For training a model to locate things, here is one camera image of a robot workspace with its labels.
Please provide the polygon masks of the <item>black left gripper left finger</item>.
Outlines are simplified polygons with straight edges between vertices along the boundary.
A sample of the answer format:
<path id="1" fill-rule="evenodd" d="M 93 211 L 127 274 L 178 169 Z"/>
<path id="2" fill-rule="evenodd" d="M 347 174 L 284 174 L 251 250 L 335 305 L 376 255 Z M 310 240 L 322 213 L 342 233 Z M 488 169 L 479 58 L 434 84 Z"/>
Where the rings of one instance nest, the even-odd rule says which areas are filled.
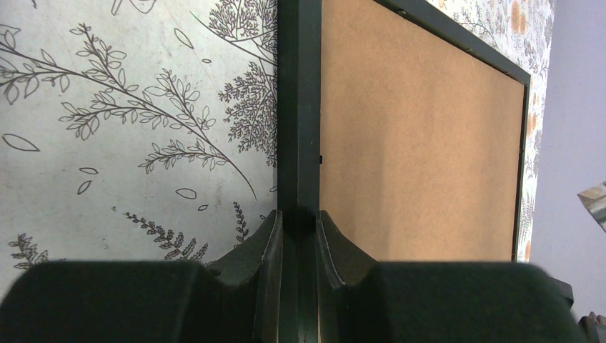
<path id="1" fill-rule="evenodd" d="M 282 213 L 221 259 L 47 262 L 1 303 L 3 342 L 276 342 Z"/>

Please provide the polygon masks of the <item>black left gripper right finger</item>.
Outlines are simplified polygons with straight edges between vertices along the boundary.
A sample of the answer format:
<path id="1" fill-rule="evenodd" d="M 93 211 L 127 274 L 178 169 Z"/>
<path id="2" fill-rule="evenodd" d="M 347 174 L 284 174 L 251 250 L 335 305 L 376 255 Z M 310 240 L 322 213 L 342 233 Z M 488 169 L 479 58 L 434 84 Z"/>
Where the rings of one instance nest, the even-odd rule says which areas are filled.
<path id="1" fill-rule="evenodd" d="M 379 262 L 317 218 L 323 342 L 584 342 L 554 280 L 512 262 Z"/>

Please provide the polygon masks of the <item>brown backing board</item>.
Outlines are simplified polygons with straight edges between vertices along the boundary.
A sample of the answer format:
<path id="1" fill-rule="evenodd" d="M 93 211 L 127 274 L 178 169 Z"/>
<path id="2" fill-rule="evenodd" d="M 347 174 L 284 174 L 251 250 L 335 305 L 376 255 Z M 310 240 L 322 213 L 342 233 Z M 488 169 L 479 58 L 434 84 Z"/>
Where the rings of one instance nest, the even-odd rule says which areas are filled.
<path id="1" fill-rule="evenodd" d="M 426 1 L 322 16 L 320 207 L 377 260 L 512 261 L 530 75 Z"/>

